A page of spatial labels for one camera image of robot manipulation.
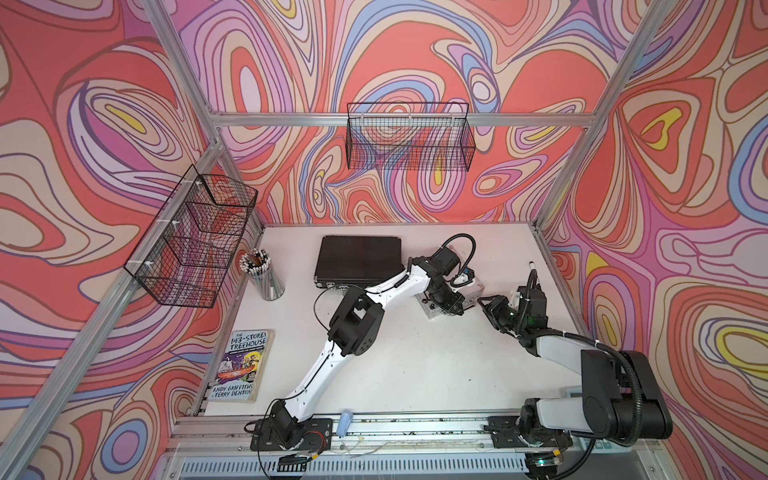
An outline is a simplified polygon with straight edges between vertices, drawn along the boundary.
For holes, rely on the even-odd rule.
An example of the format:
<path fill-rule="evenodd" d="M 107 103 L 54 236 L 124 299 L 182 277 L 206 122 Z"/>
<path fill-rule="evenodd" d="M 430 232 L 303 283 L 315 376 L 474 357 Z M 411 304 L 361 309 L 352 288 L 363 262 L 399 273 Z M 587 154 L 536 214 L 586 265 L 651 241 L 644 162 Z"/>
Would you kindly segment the treehouse children's book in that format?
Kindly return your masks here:
<path fill-rule="evenodd" d="M 231 333 L 207 400 L 254 402 L 274 340 L 270 329 L 235 330 Z"/>

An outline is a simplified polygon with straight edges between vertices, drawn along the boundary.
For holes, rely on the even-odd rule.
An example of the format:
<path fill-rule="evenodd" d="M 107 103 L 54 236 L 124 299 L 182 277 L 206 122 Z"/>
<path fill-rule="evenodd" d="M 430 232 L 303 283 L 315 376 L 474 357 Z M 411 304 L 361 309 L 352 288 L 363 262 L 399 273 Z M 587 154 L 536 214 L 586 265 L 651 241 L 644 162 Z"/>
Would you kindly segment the small blue cylinder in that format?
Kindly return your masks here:
<path fill-rule="evenodd" d="M 349 431 L 354 414 L 350 410 L 344 410 L 338 419 L 336 435 L 340 438 L 345 437 Z"/>

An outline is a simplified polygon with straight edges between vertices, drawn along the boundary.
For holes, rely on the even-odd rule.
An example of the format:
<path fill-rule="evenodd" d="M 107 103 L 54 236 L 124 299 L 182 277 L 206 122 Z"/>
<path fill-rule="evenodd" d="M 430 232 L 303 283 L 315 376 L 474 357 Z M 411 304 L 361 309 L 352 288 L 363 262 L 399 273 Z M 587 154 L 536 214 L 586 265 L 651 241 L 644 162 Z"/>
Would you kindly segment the black poker set case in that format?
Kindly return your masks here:
<path fill-rule="evenodd" d="M 321 289 L 373 287 L 403 270 L 399 237 L 327 235 L 321 241 L 314 283 Z"/>

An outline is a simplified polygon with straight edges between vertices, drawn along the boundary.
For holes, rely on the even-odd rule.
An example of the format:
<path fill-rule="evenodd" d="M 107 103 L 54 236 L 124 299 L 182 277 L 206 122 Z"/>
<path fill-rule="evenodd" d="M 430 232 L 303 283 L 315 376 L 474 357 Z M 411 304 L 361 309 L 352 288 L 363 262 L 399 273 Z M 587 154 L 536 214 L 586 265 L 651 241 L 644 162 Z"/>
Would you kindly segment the silver poker set case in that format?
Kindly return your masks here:
<path fill-rule="evenodd" d="M 453 288 L 454 292 L 458 292 L 464 297 L 461 303 L 463 312 L 467 312 L 476 306 L 477 300 L 483 295 L 484 290 L 484 284 L 478 279 L 458 289 Z M 461 316 L 461 313 L 450 313 L 444 310 L 436 302 L 430 300 L 426 294 L 419 294 L 417 300 L 424 314 L 430 320 L 440 316 Z"/>

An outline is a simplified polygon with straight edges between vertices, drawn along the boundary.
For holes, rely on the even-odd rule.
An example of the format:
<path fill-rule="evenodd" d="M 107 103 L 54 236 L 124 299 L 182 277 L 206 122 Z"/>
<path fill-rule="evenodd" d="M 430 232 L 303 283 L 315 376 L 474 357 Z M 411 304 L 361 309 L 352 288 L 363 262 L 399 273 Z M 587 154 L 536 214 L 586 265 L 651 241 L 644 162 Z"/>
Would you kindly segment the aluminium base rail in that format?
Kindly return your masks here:
<path fill-rule="evenodd" d="M 154 479 L 526 479 L 577 464 L 576 438 L 531 444 L 507 431 L 511 411 L 363 413 L 305 464 L 258 453 L 247 416 L 190 417 L 173 427 Z"/>

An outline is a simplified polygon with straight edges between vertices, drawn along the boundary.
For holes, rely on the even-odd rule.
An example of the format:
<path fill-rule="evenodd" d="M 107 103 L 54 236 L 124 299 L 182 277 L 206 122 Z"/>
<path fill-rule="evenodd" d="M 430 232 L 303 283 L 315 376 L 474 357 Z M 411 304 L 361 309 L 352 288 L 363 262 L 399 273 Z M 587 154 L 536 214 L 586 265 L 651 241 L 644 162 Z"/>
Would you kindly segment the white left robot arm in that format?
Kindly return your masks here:
<path fill-rule="evenodd" d="M 287 397 L 274 399 L 262 419 L 251 423 L 250 449 L 257 453 L 303 449 L 316 454 L 329 449 L 332 420 L 315 420 L 313 415 L 335 377 L 374 344 L 386 311 L 409 298 L 424 295 L 443 312 L 461 316 L 465 297 L 457 280 L 461 276 L 474 280 L 469 263 L 475 253 L 475 238 L 457 233 L 432 255 L 409 258 L 402 271 L 378 285 L 348 287 L 308 373 Z"/>

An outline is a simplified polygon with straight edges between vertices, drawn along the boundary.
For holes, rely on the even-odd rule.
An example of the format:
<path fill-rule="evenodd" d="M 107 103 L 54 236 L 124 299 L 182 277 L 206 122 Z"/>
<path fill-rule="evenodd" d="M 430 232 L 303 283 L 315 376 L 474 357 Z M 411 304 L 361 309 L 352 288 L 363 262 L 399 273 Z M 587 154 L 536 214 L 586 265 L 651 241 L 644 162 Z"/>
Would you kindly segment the light green calculator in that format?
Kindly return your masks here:
<path fill-rule="evenodd" d="M 567 398 L 578 398 L 580 399 L 582 396 L 581 394 L 581 388 L 580 387 L 572 387 L 566 390 L 566 397 Z M 579 437 L 579 436 L 573 436 L 573 439 L 576 440 L 581 447 L 582 450 L 585 450 L 588 447 L 589 439 L 586 437 Z M 598 439 L 595 442 L 595 445 L 593 447 L 592 453 L 598 454 L 598 455 L 609 455 L 609 454 L 624 454 L 624 453 L 631 453 L 632 448 L 631 447 L 623 447 L 620 445 L 617 445 L 614 442 L 605 440 L 605 439 Z"/>

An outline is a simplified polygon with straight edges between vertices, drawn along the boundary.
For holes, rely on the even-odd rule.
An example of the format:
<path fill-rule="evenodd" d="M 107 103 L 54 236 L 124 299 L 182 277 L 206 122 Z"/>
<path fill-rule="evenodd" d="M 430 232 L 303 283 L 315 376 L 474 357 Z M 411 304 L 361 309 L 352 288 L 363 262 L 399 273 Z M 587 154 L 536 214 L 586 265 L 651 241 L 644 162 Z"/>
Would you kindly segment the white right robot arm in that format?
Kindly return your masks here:
<path fill-rule="evenodd" d="M 578 397 L 527 399 L 515 421 L 500 429 L 502 433 L 532 446 L 565 433 L 621 447 L 672 435 L 673 420 L 647 356 L 550 327 L 547 297 L 536 270 L 511 298 L 484 296 L 477 303 L 497 332 L 581 380 Z"/>

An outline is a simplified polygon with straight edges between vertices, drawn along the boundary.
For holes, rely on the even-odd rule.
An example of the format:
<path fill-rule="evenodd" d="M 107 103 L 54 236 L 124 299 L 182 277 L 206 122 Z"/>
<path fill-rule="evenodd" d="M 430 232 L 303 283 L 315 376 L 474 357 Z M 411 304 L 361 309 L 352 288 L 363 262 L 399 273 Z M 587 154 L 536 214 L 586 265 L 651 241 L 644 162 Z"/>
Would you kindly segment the clear plastic pencil jar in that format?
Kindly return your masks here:
<path fill-rule="evenodd" d="M 275 301 L 283 296 L 285 287 L 280 280 L 269 253 L 253 249 L 242 255 L 240 270 L 254 283 L 265 301 Z"/>

